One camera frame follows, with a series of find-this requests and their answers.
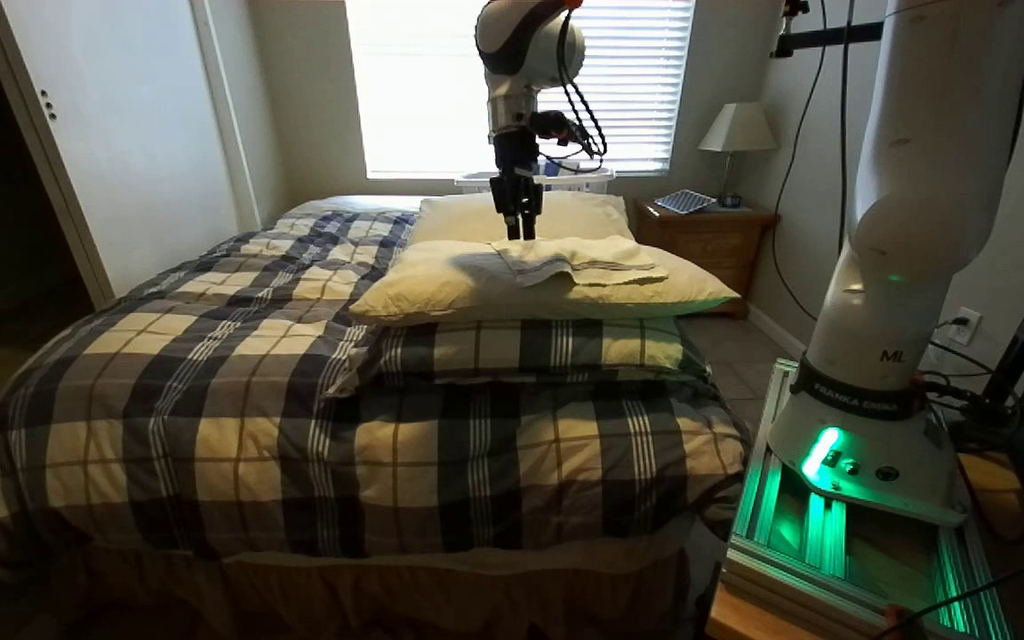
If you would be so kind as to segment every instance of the window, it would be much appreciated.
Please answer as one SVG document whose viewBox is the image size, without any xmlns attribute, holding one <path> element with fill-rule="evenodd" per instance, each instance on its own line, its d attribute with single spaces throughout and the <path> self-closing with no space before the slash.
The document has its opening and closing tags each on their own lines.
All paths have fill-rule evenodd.
<svg viewBox="0 0 1024 640">
<path fill-rule="evenodd" d="M 489 172 L 486 85 L 474 45 L 483 0 L 344 0 L 371 176 L 459 176 Z M 671 160 L 692 0 L 590 0 L 578 90 L 616 175 Z M 559 90 L 539 109 L 564 109 Z"/>
</svg>

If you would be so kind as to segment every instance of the plaid comforter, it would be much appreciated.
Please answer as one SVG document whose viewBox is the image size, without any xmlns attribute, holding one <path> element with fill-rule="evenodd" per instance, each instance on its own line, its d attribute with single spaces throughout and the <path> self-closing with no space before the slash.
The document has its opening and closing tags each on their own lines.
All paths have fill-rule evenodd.
<svg viewBox="0 0 1024 640">
<path fill-rule="evenodd" d="M 348 321 L 410 209 L 308 201 L 53 337 L 0 397 L 0 574 L 73 544 L 549 548 L 728 514 L 709 377 L 372 384 Z"/>
</svg>

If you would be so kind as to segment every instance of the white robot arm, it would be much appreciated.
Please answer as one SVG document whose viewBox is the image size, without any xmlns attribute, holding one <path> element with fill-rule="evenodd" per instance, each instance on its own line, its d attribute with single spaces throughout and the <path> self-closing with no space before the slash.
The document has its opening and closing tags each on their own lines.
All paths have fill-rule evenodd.
<svg viewBox="0 0 1024 640">
<path fill-rule="evenodd" d="M 564 85 L 584 68 L 584 34 L 568 23 L 578 0 L 486 0 L 476 17 L 476 48 L 486 80 L 489 145 L 499 176 L 489 196 L 507 237 L 533 237 L 539 213 L 536 136 L 578 142 L 587 132 L 562 112 L 536 112 L 536 91 Z"/>
<path fill-rule="evenodd" d="M 961 521 L 918 361 L 991 230 L 1020 85 L 1024 0 L 889 0 L 857 222 L 769 442 L 820 495 Z"/>
</svg>

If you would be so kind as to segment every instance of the pillow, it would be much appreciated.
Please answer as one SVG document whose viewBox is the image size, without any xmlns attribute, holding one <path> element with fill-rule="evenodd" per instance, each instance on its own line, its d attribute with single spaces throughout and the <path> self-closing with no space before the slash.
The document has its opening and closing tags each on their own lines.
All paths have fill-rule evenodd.
<svg viewBox="0 0 1024 640">
<path fill-rule="evenodd" d="M 632 237 L 627 201 L 602 190 L 545 190 L 536 237 Z M 410 241 L 500 241 L 505 215 L 489 190 L 429 196 L 421 201 Z"/>
<path fill-rule="evenodd" d="M 437 321 L 627 321 L 691 315 L 738 300 L 726 281 L 665 250 L 635 250 L 665 271 L 660 281 L 602 288 L 559 273 L 525 288 L 493 246 L 416 241 L 352 302 L 352 315 L 379 326 Z"/>
</svg>

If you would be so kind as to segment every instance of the nightstand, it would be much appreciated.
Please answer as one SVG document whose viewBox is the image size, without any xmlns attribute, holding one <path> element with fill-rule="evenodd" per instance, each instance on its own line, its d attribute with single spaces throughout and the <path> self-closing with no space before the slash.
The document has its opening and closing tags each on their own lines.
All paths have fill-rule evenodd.
<svg viewBox="0 0 1024 640">
<path fill-rule="evenodd" d="M 738 292 L 722 314 L 747 315 L 757 253 L 777 215 L 760 207 L 665 213 L 654 201 L 632 201 L 630 222 L 645 246 L 667 250 Z"/>
</svg>

